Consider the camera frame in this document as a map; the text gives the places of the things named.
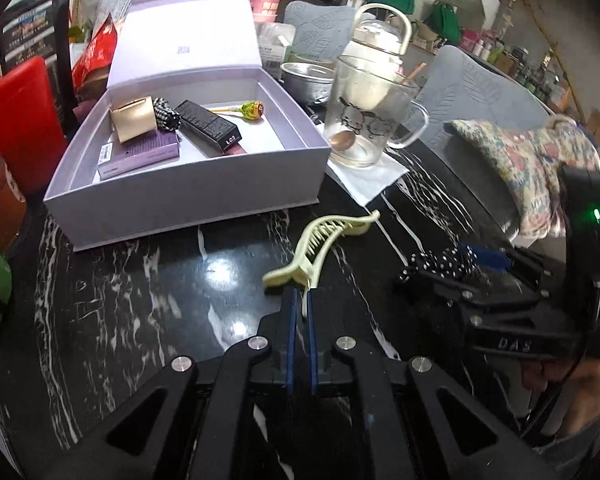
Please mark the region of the person right hand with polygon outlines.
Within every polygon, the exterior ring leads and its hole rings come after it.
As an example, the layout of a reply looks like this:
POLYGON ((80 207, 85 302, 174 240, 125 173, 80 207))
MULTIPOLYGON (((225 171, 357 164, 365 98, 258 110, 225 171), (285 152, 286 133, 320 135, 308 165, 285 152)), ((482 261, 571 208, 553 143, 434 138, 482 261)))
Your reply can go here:
POLYGON ((570 360, 535 362, 522 366, 522 385, 528 390, 543 392, 550 382, 565 379, 573 390, 558 434, 573 436, 600 418, 600 360, 584 358, 570 376, 570 360))

